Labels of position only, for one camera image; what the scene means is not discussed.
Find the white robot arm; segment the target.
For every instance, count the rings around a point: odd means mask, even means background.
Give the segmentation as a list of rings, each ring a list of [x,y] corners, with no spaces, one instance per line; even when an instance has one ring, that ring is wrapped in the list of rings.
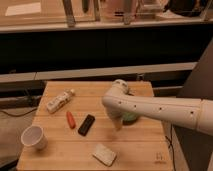
[[[123,115],[132,113],[213,136],[213,100],[131,96],[128,84],[117,79],[102,104],[116,130],[122,128]]]

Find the white wrist end effector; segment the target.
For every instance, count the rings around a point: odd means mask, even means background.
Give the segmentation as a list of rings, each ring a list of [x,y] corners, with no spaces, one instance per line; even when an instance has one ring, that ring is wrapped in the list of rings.
[[[122,113],[112,108],[107,108],[106,112],[115,129],[119,131],[122,128]]]

